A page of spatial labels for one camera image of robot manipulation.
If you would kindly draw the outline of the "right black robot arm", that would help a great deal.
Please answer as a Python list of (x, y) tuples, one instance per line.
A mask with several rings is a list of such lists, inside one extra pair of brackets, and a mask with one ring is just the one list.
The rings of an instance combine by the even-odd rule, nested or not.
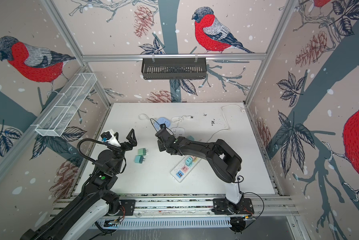
[(206, 160), (216, 176), (225, 183), (225, 198), (213, 199), (211, 211), (216, 215), (243, 214), (244, 193), (239, 186), (243, 182), (243, 177), (239, 175), (241, 157), (224, 140), (196, 142), (185, 137), (175, 137), (164, 124), (160, 128), (155, 134), (160, 152)]

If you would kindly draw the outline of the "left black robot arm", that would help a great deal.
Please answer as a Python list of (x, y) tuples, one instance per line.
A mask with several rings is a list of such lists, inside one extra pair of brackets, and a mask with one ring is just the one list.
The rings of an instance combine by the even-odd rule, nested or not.
[[(92, 224), (106, 214), (126, 214), (120, 196), (111, 188), (126, 168), (125, 153), (137, 146), (135, 131), (130, 130), (126, 141), (119, 143), (118, 133), (112, 130), (101, 134), (101, 141), (82, 139), (77, 144), (78, 153), (94, 165), (94, 170), (83, 183), (79, 195), (53, 219), (37, 230), (29, 229), (23, 240), (77, 240)], [(107, 147), (97, 159), (81, 151), (81, 144), (92, 142)]]

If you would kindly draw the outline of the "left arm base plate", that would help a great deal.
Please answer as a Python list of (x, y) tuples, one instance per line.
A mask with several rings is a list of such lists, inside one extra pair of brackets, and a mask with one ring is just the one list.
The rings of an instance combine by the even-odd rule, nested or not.
[(135, 200), (116, 200), (109, 204), (107, 216), (132, 216), (134, 214)]

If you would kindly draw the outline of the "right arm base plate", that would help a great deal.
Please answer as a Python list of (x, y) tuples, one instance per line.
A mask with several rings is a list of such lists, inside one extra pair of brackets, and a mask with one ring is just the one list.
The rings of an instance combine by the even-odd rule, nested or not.
[(237, 204), (224, 199), (213, 199), (213, 208), (216, 215), (253, 215), (254, 209), (249, 198), (241, 198)]

